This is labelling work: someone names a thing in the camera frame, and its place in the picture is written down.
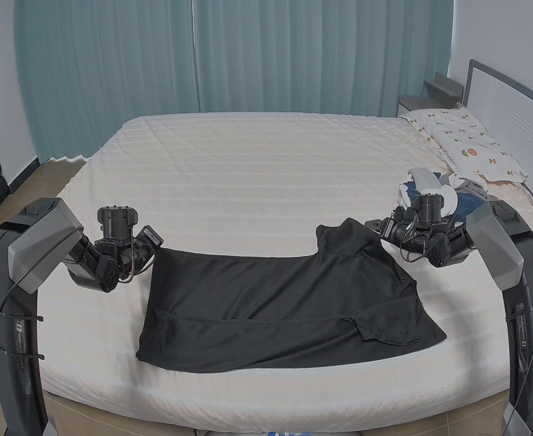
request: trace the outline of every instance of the black garment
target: black garment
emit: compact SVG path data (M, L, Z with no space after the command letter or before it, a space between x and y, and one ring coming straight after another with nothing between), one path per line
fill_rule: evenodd
M416 281L361 223L317 228L292 258L160 249L137 358L192 373L368 362L446 338Z

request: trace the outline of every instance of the white bed sheet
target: white bed sheet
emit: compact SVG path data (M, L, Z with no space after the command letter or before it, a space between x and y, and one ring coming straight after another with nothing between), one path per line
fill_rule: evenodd
M228 255L316 251L315 228L384 218L410 167L445 171L403 119L212 113L129 121L61 192L92 240L96 210L130 205L164 246ZM533 229L523 187L493 184ZM418 281L448 338L424 351L324 368L217 374L135 358L151 271L110 294L80 289L61 265L39 290L44 389L143 420L236 432L354 431L411 421L508 387L500 291L478 253L435 269L394 258Z

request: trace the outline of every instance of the pile of clothes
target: pile of clothes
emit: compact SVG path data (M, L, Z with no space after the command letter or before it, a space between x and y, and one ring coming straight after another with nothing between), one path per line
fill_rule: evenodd
M454 215L461 223L487 200L497 200L488 194L486 181L478 174L441 174L426 168L409 169L408 181L400 185L398 205L408 208L412 198L421 193L442 195L445 200L442 216Z

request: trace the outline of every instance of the robotic arm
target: robotic arm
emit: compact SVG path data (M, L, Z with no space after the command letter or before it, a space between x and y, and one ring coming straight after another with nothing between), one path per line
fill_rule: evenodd
M435 267L460 263L478 250L503 293L511 381L503 435L533 435L533 232L503 200L484 203L465 224L440 217L441 195L418 195L407 210L365 222L400 250L420 254Z
M132 236L137 212L103 207L103 238L93 245L64 200L42 198L0 225L0 403L6 436L56 435L46 414L38 360L38 287L63 262L73 281L110 292L150 265L163 240L145 226Z

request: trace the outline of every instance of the pillow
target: pillow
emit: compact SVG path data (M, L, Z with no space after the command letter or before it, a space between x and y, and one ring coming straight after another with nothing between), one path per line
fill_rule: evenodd
M456 173L476 173L487 181L522 183L527 173L507 149L488 135L465 107L414 110L400 115L438 148Z

